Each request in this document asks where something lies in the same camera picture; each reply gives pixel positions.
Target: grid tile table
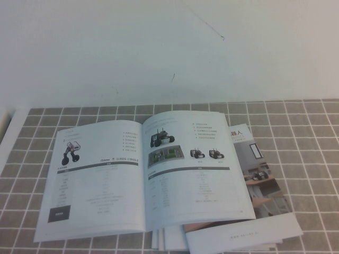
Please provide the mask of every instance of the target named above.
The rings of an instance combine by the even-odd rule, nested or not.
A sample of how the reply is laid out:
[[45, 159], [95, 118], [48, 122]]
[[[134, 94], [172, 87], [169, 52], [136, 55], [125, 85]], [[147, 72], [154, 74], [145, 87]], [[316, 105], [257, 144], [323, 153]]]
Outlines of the grid tile table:
[[155, 254], [151, 233], [32, 240], [57, 131], [170, 110], [218, 111], [251, 128], [304, 231], [269, 253], [339, 253], [339, 99], [31, 109], [0, 175], [0, 253]]

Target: white paper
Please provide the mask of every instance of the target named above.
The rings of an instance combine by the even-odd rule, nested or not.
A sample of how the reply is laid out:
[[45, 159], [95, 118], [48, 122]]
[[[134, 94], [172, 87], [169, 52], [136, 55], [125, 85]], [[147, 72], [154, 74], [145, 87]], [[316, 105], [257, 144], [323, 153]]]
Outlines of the white paper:
[[[161, 131], [172, 139], [152, 143]], [[255, 218], [224, 114], [165, 112], [146, 120], [142, 133], [147, 231]], [[195, 149], [204, 157], [193, 157]], [[215, 150], [221, 154], [210, 157]]]
[[[63, 165], [69, 146], [78, 161], [68, 153]], [[34, 241], [144, 231], [141, 150], [141, 124], [132, 121], [59, 131]]]
[[191, 254], [215, 254], [302, 235], [292, 213], [216, 226], [186, 234]]

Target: gray tile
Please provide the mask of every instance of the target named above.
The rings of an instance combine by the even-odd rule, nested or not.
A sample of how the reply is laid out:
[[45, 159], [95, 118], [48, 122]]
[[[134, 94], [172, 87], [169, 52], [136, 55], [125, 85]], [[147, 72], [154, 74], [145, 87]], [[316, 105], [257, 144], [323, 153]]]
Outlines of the gray tile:
[[173, 110], [191, 110], [190, 104], [173, 104]]
[[61, 107], [47, 108], [44, 110], [44, 115], [60, 115], [63, 111]]
[[248, 116], [247, 115], [229, 115], [230, 125], [238, 125], [246, 123], [249, 125]]
[[270, 170], [275, 178], [283, 178], [282, 169], [280, 165], [270, 165]]
[[323, 151], [323, 155], [326, 163], [339, 164], [339, 156], [337, 151]]
[[296, 138], [296, 141], [300, 150], [319, 150], [315, 138]]
[[325, 114], [308, 115], [312, 125], [329, 125], [329, 121]]
[[13, 150], [27, 150], [32, 139], [17, 138]]
[[332, 250], [339, 251], [339, 232], [328, 232], [327, 237], [331, 244]]
[[300, 153], [304, 163], [324, 163], [323, 155], [320, 151], [301, 151]]
[[208, 103], [192, 104], [191, 110], [208, 111]]
[[293, 133], [289, 126], [272, 126], [272, 132], [274, 137], [292, 137]]
[[82, 126], [91, 123], [96, 123], [96, 116], [80, 116], [77, 126]]
[[282, 165], [286, 178], [307, 178], [303, 165]]
[[23, 228], [33, 228], [37, 227], [39, 212], [38, 211], [27, 211], [25, 219], [23, 220]]
[[291, 196], [296, 212], [317, 212], [317, 206], [312, 196]]
[[79, 115], [80, 109], [79, 107], [66, 107], [63, 110], [63, 115]]
[[153, 115], [153, 105], [141, 105], [137, 106], [137, 115]]
[[339, 113], [339, 103], [324, 103], [324, 107], [327, 113]]
[[22, 163], [25, 155], [26, 151], [11, 151], [7, 163]]
[[118, 114], [119, 115], [134, 115], [135, 106], [119, 106]]
[[23, 164], [19, 172], [19, 177], [22, 178], [38, 177], [40, 169], [41, 165]]
[[9, 193], [14, 184], [14, 179], [0, 179], [0, 192]]
[[4, 211], [1, 220], [0, 228], [19, 228], [25, 211]]
[[19, 172], [20, 165], [19, 164], [7, 164], [2, 170], [0, 177], [16, 177]]
[[47, 152], [45, 151], [28, 151], [24, 163], [27, 164], [43, 163], [46, 157], [46, 153]]
[[305, 165], [306, 172], [309, 178], [329, 178], [325, 165], [313, 164]]
[[12, 247], [17, 236], [17, 229], [0, 229], [0, 246]]
[[261, 151], [266, 162], [269, 163], [279, 163], [278, 154], [276, 151]]
[[247, 108], [249, 114], [266, 114], [264, 103], [248, 103]]
[[283, 240], [283, 243], [276, 244], [277, 249], [280, 251], [296, 251], [302, 250], [302, 245], [299, 237], [292, 237]]
[[116, 245], [116, 235], [108, 235], [106, 237], [94, 237], [92, 242], [93, 249], [115, 249]]
[[59, 126], [76, 126], [79, 116], [63, 115], [60, 118]]
[[339, 212], [339, 201], [337, 196], [315, 196], [319, 211]]
[[339, 125], [339, 115], [328, 115], [328, 118], [332, 125]]
[[147, 119], [149, 119], [152, 115], [136, 115], [135, 121], [143, 124]]
[[99, 107], [83, 107], [80, 115], [98, 115]]
[[154, 106], [154, 114], [166, 112], [166, 111], [171, 111], [172, 110], [172, 105], [155, 105]]
[[255, 142], [261, 150], [275, 150], [273, 139], [256, 138]]
[[305, 250], [328, 251], [329, 246], [324, 232], [304, 232], [301, 236]]
[[322, 150], [338, 150], [339, 143], [336, 138], [318, 138], [319, 146]]
[[334, 137], [334, 132], [331, 126], [313, 126], [316, 137]]
[[142, 233], [119, 235], [118, 249], [141, 249]]
[[43, 116], [40, 121], [40, 126], [57, 126], [59, 118], [59, 116]]
[[290, 194], [312, 194], [308, 180], [306, 179], [287, 179], [286, 182], [288, 189], [290, 190]]
[[227, 103], [210, 103], [210, 111], [228, 114]]
[[266, 107], [269, 114], [286, 113], [283, 103], [266, 103]]
[[90, 250], [65, 250], [64, 254], [89, 254]]
[[278, 150], [297, 150], [297, 145], [294, 138], [275, 138], [275, 144]]
[[306, 113], [303, 103], [285, 103], [285, 105], [289, 114]]
[[309, 121], [307, 118], [307, 115], [301, 115], [301, 114], [289, 114], [288, 115], [290, 119], [291, 125], [309, 125]]
[[253, 137], [255, 138], [272, 137], [271, 128], [269, 126], [252, 126], [251, 130]]
[[32, 193], [36, 179], [17, 179], [12, 193]]
[[36, 138], [53, 138], [55, 127], [38, 127], [35, 134]]
[[23, 127], [19, 133], [19, 138], [31, 138], [34, 136], [36, 127]]
[[324, 107], [321, 102], [305, 103], [307, 113], [324, 113]]
[[245, 103], [228, 103], [229, 114], [247, 114]]
[[0, 194], [0, 209], [3, 209], [7, 201], [8, 194]]
[[33, 242], [35, 230], [32, 229], [21, 229], [19, 236], [16, 240], [16, 247], [26, 247], [26, 248], [37, 248], [39, 246], [38, 242]]
[[267, 115], [249, 115], [251, 125], [269, 125]]
[[290, 125], [287, 115], [269, 115], [271, 125]]
[[66, 248], [69, 249], [87, 249], [90, 247], [91, 238], [71, 239], [67, 240]]
[[314, 137], [311, 126], [292, 126], [292, 129], [296, 137], [299, 138]]
[[42, 201], [42, 194], [33, 194], [31, 198], [31, 202], [28, 206], [30, 210], [39, 210]]
[[134, 121], [134, 115], [117, 115], [117, 120]]
[[339, 229], [339, 213], [322, 213], [321, 214], [325, 230]]
[[42, 242], [41, 248], [62, 249], [65, 245], [64, 240]]
[[29, 200], [30, 200], [29, 194], [11, 194], [5, 209], [24, 210], [26, 209]]
[[23, 126], [38, 126], [40, 119], [40, 116], [27, 116]]
[[30, 150], [48, 150], [52, 139], [33, 139]]
[[146, 232], [144, 237], [144, 249], [151, 249], [152, 245], [152, 232]]
[[310, 183], [316, 195], [336, 194], [331, 180], [311, 179]]
[[115, 120], [115, 115], [99, 115], [97, 118], [97, 122], [105, 122]]
[[118, 107], [100, 107], [99, 115], [115, 115]]
[[324, 230], [318, 213], [296, 213], [302, 230]]
[[42, 115], [43, 108], [31, 108], [28, 115]]
[[47, 178], [49, 165], [43, 165], [40, 173], [40, 178]]
[[34, 193], [43, 193], [46, 185], [46, 179], [39, 179], [34, 189]]

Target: robot image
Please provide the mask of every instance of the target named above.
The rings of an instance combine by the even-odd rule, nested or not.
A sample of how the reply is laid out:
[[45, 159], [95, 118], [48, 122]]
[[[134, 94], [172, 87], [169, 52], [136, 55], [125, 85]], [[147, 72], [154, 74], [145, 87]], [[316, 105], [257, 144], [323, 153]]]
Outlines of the robot image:
[[165, 142], [172, 143], [174, 141], [174, 137], [168, 136], [168, 133], [164, 131], [164, 128], [162, 131], [160, 131], [160, 133], [158, 130], [157, 132], [158, 132], [157, 134], [152, 135], [152, 137], [150, 138], [150, 147], [158, 147], [162, 143]]
[[194, 148], [194, 150], [191, 150], [190, 154], [191, 157], [194, 157], [195, 159], [205, 158], [205, 155], [199, 150], [199, 148]]
[[210, 150], [210, 157], [212, 157], [213, 159], [222, 159], [224, 158], [225, 156], [220, 153], [218, 150]]
[[73, 141], [73, 143], [68, 142], [67, 143], [67, 149], [66, 152], [64, 153], [64, 158], [62, 160], [62, 165], [67, 165], [69, 162], [69, 158], [67, 157], [67, 154], [70, 152], [70, 155], [72, 156], [72, 161], [77, 162], [80, 159], [79, 155], [75, 155], [74, 152], [80, 150], [80, 145], [78, 142]]

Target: booklet page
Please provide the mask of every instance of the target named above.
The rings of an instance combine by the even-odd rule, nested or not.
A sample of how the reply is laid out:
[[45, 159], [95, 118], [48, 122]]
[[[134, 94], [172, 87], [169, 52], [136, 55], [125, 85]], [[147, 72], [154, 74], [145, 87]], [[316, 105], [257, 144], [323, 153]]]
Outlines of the booklet page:
[[142, 126], [147, 230], [255, 218], [224, 114], [165, 112]]
[[59, 131], [35, 241], [145, 230], [141, 124]]

